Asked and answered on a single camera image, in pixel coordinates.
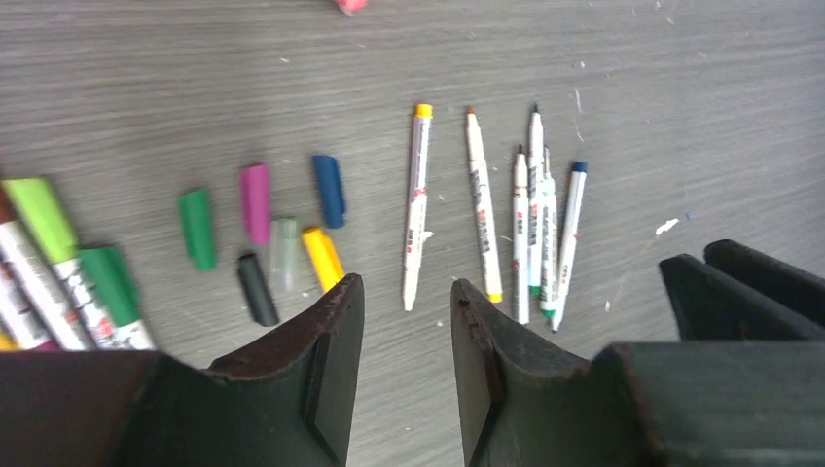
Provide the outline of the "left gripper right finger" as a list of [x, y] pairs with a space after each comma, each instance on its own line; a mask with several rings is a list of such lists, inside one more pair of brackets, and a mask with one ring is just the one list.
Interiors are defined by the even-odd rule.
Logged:
[[615, 342], [587, 360], [450, 291], [468, 466], [820, 466], [820, 342]]

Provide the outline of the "black pen cap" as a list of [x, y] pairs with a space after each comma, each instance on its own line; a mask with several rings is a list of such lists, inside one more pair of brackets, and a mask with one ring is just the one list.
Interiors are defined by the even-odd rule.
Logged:
[[241, 255], [236, 264], [240, 289], [252, 319], [263, 327], [280, 323], [264, 272], [254, 252]]

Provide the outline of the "yellow pen cap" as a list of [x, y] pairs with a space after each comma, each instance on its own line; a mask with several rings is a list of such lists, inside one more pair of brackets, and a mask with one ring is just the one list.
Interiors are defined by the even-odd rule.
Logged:
[[345, 276], [333, 241], [318, 227], [304, 229], [302, 241], [322, 292], [329, 292]]

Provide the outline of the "clear pen cap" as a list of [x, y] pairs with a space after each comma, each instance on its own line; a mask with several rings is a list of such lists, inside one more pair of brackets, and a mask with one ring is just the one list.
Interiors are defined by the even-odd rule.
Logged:
[[294, 288], [299, 252], [299, 223], [295, 217], [283, 216], [274, 219], [270, 226], [270, 285], [277, 294], [286, 294]]

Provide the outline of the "clear capped green pen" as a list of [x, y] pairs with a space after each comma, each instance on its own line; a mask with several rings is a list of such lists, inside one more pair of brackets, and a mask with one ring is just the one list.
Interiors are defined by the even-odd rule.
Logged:
[[556, 182], [551, 173], [550, 148], [544, 146], [543, 180], [543, 250], [539, 306], [544, 316], [552, 318], [557, 297], [557, 200]]

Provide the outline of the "black capped blue marker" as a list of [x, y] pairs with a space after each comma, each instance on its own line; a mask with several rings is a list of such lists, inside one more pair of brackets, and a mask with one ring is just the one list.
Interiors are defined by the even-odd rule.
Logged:
[[551, 318], [551, 329], [553, 332], [559, 330], [564, 315], [566, 299], [569, 294], [587, 174], [588, 164], [586, 162], [572, 163], [559, 253], [558, 297], [556, 310]]

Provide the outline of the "yellow capped marker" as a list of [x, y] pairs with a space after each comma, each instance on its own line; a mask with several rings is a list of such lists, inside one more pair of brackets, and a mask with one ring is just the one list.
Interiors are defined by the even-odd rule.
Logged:
[[3, 353], [19, 351], [17, 343], [5, 332], [0, 333], [0, 351]]
[[433, 106], [419, 103], [415, 107], [410, 155], [409, 206], [405, 241], [402, 300], [404, 311], [413, 310], [421, 269], [428, 198], [427, 168]]

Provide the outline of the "green pen cap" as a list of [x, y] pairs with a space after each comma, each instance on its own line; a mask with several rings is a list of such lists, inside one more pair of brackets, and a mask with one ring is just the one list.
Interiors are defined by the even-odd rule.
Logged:
[[188, 258], [198, 271], [217, 266], [213, 216], [209, 191], [199, 188], [177, 199], [178, 219]]

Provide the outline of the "purple pen cap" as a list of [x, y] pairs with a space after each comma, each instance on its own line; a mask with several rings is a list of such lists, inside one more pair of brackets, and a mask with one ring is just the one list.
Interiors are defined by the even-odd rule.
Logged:
[[270, 238], [270, 175], [265, 163], [249, 165], [238, 173], [241, 221], [253, 244]]

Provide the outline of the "purple capped marker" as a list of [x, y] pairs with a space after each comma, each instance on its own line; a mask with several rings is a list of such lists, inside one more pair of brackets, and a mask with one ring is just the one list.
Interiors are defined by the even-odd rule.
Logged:
[[522, 145], [517, 148], [513, 169], [513, 284], [516, 320], [529, 322], [529, 265], [527, 236], [527, 165]]
[[4, 263], [1, 263], [1, 319], [21, 350], [61, 350]]

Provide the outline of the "blue pen cap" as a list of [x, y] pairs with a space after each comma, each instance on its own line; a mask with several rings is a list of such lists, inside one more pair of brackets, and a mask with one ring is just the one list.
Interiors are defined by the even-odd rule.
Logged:
[[320, 155], [313, 156], [311, 162], [325, 224], [329, 229], [342, 228], [346, 203], [339, 162], [334, 157]]

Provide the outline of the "green capped marker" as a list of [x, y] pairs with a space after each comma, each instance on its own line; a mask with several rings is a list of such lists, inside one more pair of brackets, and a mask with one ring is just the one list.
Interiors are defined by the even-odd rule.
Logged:
[[539, 296], [541, 291], [543, 151], [544, 127], [539, 106], [534, 103], [528, 136], [528, 292], [532, 297]]
[[98, 246], [78, 250], [84, 271], [108, 309], [121, 347], [154, 350], [156, 344], [142, 320], [140, 294], [121, 250]]

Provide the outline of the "brown capped marker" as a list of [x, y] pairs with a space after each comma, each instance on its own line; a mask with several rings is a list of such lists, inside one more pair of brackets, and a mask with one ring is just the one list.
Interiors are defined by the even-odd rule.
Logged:
[[1, 190], [1, 255], [60, 347], [67, 351], [95, 349], [75, 308], [41, 258], [4, 190]]

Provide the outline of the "lime capped marker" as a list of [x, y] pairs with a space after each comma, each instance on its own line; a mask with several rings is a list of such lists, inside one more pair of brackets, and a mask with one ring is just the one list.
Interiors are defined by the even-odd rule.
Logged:
[[2, 185], [52, 265], [95, 345], [103, 349], [121, 348], [109, 313], [83, 272], [77, 234], [50, 182], [44, 177], [13, 178], [3, 180]]

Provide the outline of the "pink patterned jacket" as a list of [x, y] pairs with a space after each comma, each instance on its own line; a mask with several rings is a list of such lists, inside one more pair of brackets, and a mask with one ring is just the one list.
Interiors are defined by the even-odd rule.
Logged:
[[333, 0], [335, 5], [346, 15], [352, 16], [365, 9], [369, 0]]

